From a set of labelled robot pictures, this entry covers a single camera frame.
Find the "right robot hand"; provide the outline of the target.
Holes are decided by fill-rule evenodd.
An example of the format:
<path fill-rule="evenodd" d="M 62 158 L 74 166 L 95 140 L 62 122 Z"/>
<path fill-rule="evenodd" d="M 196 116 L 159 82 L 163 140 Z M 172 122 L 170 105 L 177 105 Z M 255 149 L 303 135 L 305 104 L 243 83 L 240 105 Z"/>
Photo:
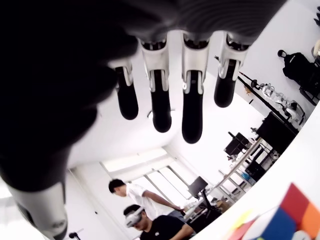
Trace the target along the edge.
<path fill-rule="evenodd" d="M 224 32 L 214 101 L 225 108 L 249 47 L 282 0 L 3 0 L 0 3 L 0 176 L 23 217 L 51 240 L 68 230 L 70 151 L 117 90 L 139 111 L 130 58 L 142 48 L 153 124 L 171 127 L 167 34 L 182 32 L 182 135 L 202 134 L 211 35 Z"/>

